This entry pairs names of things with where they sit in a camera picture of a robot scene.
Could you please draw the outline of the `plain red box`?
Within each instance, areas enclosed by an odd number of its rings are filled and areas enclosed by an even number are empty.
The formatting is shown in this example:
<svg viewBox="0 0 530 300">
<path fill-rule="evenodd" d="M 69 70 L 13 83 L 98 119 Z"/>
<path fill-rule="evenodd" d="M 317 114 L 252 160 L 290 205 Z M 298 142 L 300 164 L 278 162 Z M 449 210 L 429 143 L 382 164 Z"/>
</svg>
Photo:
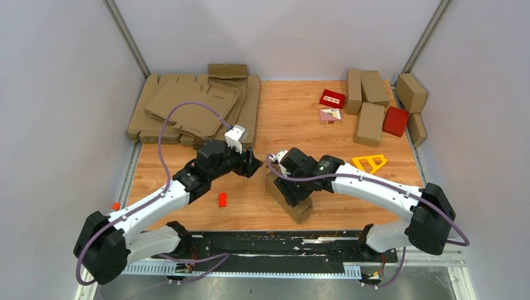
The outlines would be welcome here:
<svg viewBox="0 0 530 300">
<path fill-rule="evenodd" d="M 393 106 L 389 107 L 382 124 L 382 131 L 400 138 L 406 130 L 408 117 L 408 111 Z"/>
</svg>

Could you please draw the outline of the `stack of flat cardboard blanks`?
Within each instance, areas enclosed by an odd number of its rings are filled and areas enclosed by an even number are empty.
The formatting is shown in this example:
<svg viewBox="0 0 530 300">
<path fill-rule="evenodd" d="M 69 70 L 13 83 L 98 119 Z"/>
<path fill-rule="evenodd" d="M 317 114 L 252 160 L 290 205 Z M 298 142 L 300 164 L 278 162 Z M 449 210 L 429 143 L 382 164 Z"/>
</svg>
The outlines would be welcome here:
<svg viewBox="0 0 530 300">
<path fill-rule="evenodd" d="M 223 140 L 226 126 L 242 126 L 242 144 L 256 140 L 261 81 L 245 64 L 210 64 L 207 73 L 150 74 L 126 129 L 142 143 L 182 144 L 194 149 Z"/>
</svg>

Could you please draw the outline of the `small orange block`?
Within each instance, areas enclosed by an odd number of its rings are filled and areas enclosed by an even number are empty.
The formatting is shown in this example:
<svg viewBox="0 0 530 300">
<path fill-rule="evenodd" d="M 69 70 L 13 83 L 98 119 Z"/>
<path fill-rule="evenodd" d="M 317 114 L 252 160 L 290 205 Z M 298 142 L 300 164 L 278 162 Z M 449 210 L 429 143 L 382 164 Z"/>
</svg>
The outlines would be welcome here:
<svg viewBox="0 0 530 300">
<path fill-rule="evenodd" d="M 218 206 L 220 208 L 226 207 L 228 204 L 228 196 L 225 192 L 220 192 L 218 197 Z"/>
</svg>

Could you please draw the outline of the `folded cardboard box front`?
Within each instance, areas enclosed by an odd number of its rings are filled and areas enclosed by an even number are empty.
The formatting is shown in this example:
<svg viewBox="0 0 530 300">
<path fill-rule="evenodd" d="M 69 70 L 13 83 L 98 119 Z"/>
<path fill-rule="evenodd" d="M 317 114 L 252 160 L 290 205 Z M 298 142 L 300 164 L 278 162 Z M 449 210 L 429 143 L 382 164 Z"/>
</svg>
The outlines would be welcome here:
<svg viewBox="0 0 530 300">
<path fill-rule="evenodd" d="M 354 132 L 354 142 L 377 148 L 382 141 L 382 128 L 385 108 L 364 102 L 358 114 Z"/>
</svg>

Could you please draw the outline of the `orange clip on rail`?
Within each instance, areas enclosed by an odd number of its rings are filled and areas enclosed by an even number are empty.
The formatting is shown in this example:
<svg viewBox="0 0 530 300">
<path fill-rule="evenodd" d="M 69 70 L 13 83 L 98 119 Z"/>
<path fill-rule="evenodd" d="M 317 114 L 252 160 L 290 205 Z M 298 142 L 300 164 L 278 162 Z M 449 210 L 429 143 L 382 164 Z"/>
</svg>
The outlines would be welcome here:
<svg viewBox="0 0 530 300">
<path fill-rule="evenodd" d="M 115 203 L 112 205 L 112 209 L 113 209 L 114 211 L 118 211 L 118 210 L 120 210 L 120 207 L 121 207 L 121 205 L 120 205 L 118 202 L 115 202 Z"/>
</svg>

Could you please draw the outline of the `folded cardboard box upright left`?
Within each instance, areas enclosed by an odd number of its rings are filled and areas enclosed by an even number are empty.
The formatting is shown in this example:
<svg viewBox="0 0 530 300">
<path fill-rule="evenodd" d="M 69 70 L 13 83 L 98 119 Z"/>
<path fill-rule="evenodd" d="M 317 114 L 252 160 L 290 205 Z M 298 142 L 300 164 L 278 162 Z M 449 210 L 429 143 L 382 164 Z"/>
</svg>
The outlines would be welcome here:
<svg viewBox="0 0 530 300">
<path fill-rule="evenodd" d="M 359 114 L 363 103 L 361 71 L 348 69 L 346 76 L 346 113 Z"/>
</svg>

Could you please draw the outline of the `yellow plastic triangle frame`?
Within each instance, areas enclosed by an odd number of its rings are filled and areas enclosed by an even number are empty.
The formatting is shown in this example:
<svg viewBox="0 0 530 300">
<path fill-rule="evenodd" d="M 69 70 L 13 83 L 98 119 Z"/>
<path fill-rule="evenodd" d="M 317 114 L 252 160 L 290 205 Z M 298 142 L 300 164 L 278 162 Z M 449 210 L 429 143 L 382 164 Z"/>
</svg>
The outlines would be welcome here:
<svg viewBox="0 0 530 300">
<path fill-rule="evenodd" d="M 351 159 L 352 164 L 359 170 L 374 174 L 380 170 L 387 162 L 387 158 L 383 154 L 375 154 L 369 156 L 358 156 Z"/>
</svg>

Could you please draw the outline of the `folded cardboard box far right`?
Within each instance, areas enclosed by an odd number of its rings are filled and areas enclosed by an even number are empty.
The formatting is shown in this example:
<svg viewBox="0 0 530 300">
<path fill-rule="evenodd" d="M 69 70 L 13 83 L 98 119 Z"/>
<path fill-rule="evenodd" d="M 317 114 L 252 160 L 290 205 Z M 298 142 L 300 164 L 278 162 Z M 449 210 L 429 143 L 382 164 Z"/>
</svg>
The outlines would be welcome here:
<svg viewBox="0 0 530 300">
<path fill-rule="evenodd" d="M 409 113 L 423 111 L 428 92 L 412 74 L 400 74 L 395 87 L 396 95 Z"/>
</svg>

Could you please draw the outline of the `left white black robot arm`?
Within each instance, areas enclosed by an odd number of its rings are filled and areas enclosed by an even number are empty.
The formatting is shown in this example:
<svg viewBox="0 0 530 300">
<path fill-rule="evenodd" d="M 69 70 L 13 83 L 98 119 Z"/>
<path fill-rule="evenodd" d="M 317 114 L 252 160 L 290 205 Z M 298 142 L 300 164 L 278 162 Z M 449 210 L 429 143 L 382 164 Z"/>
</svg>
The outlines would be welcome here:
<svg viewBox="0 0 530 300">
<path fill-rule="evenodd" d="M 191 241 L 170 226 L 157 232 L 146 229 L 163 216 L 206 194 L 214 180 L 229 173 L 252 177 L 263 165 L 253 150 L 238 150 L 224 141 L 208 141 L 167 182 L 132 206 L 104 215 L 91 213 L 82 226 L 73 254 L 79 284 L 107 284 L 131 263 L 148 256 L 171 253 L 185 258 Z"/>
</svg>

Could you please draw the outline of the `red box with white labels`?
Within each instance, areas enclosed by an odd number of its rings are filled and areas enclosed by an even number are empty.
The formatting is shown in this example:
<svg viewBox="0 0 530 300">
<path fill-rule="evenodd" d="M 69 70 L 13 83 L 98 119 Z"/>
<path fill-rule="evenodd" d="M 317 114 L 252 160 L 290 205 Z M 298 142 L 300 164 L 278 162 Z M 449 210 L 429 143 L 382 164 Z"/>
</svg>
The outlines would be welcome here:
<svg viewBox="0 0 530 300">
<path fill-rule="evenodd" d="M 346 95 L 340 92 L 324 89 L 319 104 L 336 109 L 342 109 L 346 102 Z"/>
</svg>

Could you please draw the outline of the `pink white printed box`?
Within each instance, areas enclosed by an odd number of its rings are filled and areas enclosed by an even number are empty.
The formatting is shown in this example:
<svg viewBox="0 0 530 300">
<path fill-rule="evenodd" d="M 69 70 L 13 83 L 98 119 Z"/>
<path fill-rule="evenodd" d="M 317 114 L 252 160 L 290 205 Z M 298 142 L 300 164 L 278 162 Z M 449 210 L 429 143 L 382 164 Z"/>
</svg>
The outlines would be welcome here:
<svg viewBox="0 0 530 300">
<path fill-rule="evenodd" d="M 343 121 L 341 111 L 337 108 L 320 109 L 318 116 L 320 124 L 335 124 Z"/>
</svg>

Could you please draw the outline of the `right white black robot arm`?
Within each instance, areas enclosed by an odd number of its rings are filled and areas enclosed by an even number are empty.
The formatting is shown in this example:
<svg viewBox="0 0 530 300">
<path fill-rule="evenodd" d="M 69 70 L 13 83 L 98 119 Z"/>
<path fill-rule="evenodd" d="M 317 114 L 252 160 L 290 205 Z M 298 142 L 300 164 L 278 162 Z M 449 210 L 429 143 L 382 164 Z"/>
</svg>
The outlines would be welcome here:
<svg viewBox="0 0 530 300">
<path fill-rule="evenodd" d="M 266 162 L 271 169 L 279 166 L 273 173 L 289 203 L 301 201 L 314 191 L 327 191 L 365 200 L 399 216 L 399 221 L 363 228 L 355 250 L 365 261 L 406 246 L 439 256 L 449 242 L 456 214 L 436 184 L 419 187 L 392 182 L 334 156 L 315 160 L 296 147 L 268 154 Z"/>
</svg>

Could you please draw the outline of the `brown cardboard box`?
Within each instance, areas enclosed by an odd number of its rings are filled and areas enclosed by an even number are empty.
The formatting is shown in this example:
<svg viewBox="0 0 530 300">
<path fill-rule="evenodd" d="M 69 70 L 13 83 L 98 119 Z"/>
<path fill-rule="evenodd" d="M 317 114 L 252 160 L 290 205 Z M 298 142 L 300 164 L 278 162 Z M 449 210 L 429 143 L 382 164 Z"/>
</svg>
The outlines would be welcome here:
<svg viewBox="0 0 530 300">
<path fill-rule="evenodd" d="M 305 222 L 313 213 L 313 200 L 303 194 L 297 182 L 282 179 L 269 170 L 266 190 L 297 224 Z"/>
</svg>

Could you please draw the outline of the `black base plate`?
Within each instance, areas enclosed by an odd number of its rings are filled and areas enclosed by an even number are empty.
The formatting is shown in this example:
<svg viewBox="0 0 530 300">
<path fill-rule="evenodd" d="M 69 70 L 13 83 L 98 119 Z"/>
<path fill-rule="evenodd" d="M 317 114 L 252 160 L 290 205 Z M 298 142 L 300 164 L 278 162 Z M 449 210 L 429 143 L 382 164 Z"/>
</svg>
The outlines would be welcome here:
<svg viewBox="0 0 530 300">
<path fill-rule="evenodd" d="M 339 274 L 346 263 L 396 263 L 395 250 L 369 258 L 358 249 L 360 232 L 353 231 L 193 231 L 168 255 L 176 259 L 199 259 L 195 271 L 206 271 L 228 253 L 217 268 L 222 273 Z"/>
</svg>

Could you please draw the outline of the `folded cardboard box right edge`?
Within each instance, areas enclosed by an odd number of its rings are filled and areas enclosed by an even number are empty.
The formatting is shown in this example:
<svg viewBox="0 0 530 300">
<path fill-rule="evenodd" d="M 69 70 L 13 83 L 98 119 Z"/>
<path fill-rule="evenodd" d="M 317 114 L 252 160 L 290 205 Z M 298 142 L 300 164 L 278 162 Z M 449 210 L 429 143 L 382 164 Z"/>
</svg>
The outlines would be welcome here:
<svg viewBox="0 0 530 300">
<path fill-rule="evenodd" d="M 409 115 L 407 130 L 414 148 L 418 148 L 427 139 L 427 133 L 419 113 Z"/>
</svg>

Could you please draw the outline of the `folded cardboard box back middle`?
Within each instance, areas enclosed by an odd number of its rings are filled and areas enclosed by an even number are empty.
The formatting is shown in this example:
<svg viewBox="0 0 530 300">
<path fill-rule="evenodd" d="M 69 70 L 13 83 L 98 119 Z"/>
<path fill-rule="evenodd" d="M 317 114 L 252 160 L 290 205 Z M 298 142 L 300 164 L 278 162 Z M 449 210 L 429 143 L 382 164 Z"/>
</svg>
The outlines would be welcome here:
<svg viewBox="0 0 530 300">
<path fill-rule="evenodd" d="M 387 107 L 389 98 L 378 71 L 361 71 L 362 101 Z"/>
</svg>

